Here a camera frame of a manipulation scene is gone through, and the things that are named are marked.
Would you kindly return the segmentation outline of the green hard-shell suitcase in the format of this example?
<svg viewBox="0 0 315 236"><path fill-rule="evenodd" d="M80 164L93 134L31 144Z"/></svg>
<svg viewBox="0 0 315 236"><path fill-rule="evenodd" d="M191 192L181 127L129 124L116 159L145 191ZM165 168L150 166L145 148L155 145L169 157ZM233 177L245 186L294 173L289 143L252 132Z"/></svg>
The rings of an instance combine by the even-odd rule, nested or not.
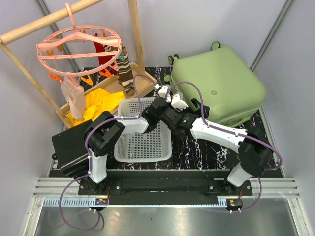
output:
<svg viewBox="0 0 315 236"><path fill-rule="evenodd" d="M210 107L209 121L236 127L261 107L266 97L263 83L231 48L214 42L210 51L190 57L169 55L172 66L164 80L181 92L195 111L191 99Z"/></svg>

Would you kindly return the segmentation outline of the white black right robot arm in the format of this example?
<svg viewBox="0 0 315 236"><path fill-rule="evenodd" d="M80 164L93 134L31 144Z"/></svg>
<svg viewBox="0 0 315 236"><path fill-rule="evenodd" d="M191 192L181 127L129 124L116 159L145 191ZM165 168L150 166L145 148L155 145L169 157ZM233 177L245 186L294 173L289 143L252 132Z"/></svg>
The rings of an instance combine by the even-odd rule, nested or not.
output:
<svg viewBox="0 0 315 236"><path fill-rule="evenodd" d="M231 149L238 154L239 163L231 169L223 183L224 191L234 195L251 177L263 176L273 155L270 145L245 129L235 129L205 121L201 116L175 110L164 98L159 103L158 118L171 133L180 138L203 139Z"/></svg>

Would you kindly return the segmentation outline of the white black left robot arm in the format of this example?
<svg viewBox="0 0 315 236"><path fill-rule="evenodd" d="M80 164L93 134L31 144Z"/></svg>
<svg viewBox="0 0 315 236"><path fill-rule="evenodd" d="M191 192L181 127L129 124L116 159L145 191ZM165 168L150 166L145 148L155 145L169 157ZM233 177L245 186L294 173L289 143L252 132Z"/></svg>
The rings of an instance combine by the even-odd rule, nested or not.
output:
<svg viewBox="0 0 315 236"><path fill-rule="evenodd" d="M120 162L158 162L171 157L171 132L161 121L170 108L164 98L156 97L140 115L114 116L105 111L92 122L84 144L93 193L100 195L106 190L107 156L112 151Z"/></svg>

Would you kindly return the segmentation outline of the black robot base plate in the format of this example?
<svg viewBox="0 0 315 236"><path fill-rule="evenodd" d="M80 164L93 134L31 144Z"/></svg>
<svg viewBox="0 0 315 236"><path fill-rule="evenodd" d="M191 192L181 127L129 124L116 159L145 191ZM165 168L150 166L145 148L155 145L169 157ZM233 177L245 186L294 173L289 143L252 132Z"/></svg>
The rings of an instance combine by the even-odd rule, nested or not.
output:
<svg viewBox="0 0 315 236"><path fill-rule="evenodd" d="M46 206L226 208L228 199L273 197L272 171L240 187L227 182L228 170L108 170L99 184L83 178L48 178L37 183Z"/></svg>

